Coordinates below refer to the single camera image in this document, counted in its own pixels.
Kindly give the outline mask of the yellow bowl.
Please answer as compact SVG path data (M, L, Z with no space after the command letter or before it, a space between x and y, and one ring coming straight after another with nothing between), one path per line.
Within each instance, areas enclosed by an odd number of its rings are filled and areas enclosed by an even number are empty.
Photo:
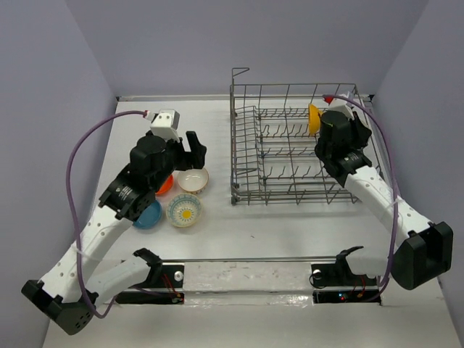
M314 136L320 130L321 111L314 105L308 106L308 130L310 136Z

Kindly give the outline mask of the white bowl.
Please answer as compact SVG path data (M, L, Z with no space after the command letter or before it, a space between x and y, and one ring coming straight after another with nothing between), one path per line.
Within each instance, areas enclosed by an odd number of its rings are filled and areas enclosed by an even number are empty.
M209 178L209 173L205 167L202 169L190 169L180 171L177 174L177 183L183 191L198 194L206 188Z

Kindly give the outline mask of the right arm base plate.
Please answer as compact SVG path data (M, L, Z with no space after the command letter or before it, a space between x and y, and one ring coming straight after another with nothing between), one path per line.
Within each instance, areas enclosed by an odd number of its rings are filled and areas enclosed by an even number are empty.
M339 270L335 263L311 264L309 282L315 304L381 304L380 288L374 278Z

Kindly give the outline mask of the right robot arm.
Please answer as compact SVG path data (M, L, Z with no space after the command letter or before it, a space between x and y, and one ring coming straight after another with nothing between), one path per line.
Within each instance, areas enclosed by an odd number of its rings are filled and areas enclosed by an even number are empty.
M383 276L413 290L451 268L453 231L445 222L433 223L413 209L381 177L363 152L371 134L359 117L334 110L320 117L315 153L324 169L391 233L386 254L367 252L363 246L345 249L337 256L333 274L342 284L359 276Z

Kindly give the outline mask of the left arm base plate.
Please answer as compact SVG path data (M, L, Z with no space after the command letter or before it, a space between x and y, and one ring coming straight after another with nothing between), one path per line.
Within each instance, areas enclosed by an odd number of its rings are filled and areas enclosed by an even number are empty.
M184 264L164 263L159 275L126 289L116 297L119 305L182 305Z

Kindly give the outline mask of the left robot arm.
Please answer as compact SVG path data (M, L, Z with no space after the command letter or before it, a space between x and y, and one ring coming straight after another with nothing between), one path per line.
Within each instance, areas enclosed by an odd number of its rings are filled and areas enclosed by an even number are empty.
M66 334L82 331L101 317L96 309L132 286L153 286L162 275L162 260L146 248L99 276L94 271L113 244L155 201L155 194L174 171L201 169L207 153L193 131L182 140L164 140L147 132L131 149L128 164L99 198L89 221L75 227L75 242L38 280L22 287L28 298Z

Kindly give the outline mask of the orange bowl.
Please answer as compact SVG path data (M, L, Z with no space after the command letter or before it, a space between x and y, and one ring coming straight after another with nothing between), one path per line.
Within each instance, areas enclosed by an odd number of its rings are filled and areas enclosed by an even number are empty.
M167 180L162 184L160 189L156 192L157 196L166 194L173 187L174 177L170 175Z

